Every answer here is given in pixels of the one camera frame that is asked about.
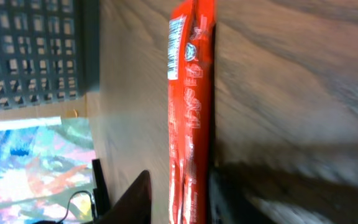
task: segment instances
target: circular logo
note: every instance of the circular logo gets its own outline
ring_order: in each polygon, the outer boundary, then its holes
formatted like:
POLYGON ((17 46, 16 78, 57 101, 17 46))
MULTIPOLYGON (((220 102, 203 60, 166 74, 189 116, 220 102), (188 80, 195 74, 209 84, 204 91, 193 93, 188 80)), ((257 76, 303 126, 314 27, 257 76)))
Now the circular logo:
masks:
POLYGON ((196 47, 191 44, 191 43, 187 43, 186 45, 186 54, 185 54, 185 59, 187 62, 193 60, 196 57, 196 47))

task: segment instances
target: barcode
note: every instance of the barcode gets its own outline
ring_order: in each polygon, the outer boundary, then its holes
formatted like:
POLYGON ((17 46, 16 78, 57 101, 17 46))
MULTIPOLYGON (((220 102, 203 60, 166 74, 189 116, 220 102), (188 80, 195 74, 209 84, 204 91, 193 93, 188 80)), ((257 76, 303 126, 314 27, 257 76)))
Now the barcode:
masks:
POLYGON ((181 33, 186 17, 181 16, 177 19, 169 21, 168 36, 168 79, 178 79, 178 59, 181 33))

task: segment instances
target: wood grain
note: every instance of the wood grain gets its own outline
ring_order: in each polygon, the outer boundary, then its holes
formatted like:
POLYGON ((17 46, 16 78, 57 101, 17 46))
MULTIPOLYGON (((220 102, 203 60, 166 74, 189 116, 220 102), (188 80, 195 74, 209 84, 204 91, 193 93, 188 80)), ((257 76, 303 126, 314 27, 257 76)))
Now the wood grain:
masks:
MULTIPOLYGON (((167 39, 179 3, 101 1, 96 150, 113 202, 150 171, 153 223, 168 222, 167 39)), ((221 166, 242 162, 358 189, 358 1, 217 4, 221 166)))

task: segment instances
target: multicolored cloth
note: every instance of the multicolored cloth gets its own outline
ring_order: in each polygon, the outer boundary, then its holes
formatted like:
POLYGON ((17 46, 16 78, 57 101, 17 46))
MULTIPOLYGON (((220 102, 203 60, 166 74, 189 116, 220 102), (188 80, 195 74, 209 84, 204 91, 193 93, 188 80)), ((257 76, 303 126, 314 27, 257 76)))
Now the multicolored cloth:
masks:
MULTIPOLYGON (((83 136, 75 128, 0 131, 0 223, 57 221, 74 192, 91 191, 95 153, 92 143, 79 144, 83 136)), ((75 197, 66 222, 90 220, 88 196, 75 197)))

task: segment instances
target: red plastic packet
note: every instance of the red plastic packet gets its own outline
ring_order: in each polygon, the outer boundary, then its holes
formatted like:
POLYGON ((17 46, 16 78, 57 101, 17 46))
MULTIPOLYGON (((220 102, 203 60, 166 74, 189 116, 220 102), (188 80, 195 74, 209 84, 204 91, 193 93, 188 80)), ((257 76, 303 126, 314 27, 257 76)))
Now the red plastic packet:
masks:
POLYGON ((213 0, 185 1, 170 21, 170 223, 206 223, 214 25, 213 0))

